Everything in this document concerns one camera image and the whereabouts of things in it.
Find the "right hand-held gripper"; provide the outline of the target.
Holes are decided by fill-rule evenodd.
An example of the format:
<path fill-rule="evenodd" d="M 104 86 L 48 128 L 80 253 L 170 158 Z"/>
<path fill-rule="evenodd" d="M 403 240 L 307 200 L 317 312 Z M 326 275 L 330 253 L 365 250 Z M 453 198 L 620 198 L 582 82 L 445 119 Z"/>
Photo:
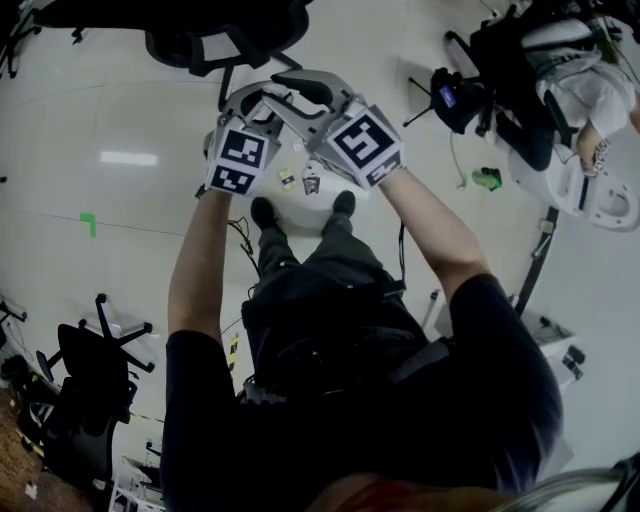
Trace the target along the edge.
<path fill-rule="evenodd" d="M 328 108 L 308 114 L 275 94 L 262 95 L 265 105 L 302 139 L 310 160 L 323 170 L 372 189 L 403 163 L 404 143 L 397 132 L 375 106 L 344 103 L 354 91 L 339 76 L 293 69 L 273 74 L 271 81 Z"/>

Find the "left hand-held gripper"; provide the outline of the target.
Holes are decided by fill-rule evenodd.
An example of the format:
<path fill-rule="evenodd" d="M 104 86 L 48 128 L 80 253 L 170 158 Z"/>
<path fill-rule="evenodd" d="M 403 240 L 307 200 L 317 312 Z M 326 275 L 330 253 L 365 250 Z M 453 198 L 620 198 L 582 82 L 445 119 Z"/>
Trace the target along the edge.
<path fill-rule="evenodd" d="M 207 173 L 202 190 L 249 196 L 273 161 L 281 143 L 284 122 L 262 96 L 268 81 L 233 92 L 222 107 L 222 117 L 205 139 Z"/>

